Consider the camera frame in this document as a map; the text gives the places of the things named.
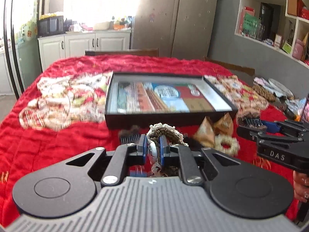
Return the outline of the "person right hand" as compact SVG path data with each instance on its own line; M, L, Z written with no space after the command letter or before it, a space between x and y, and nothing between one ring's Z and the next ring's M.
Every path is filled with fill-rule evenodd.
M307 203L309 198L309 177L307 174L293 171L294 197L300 202Z

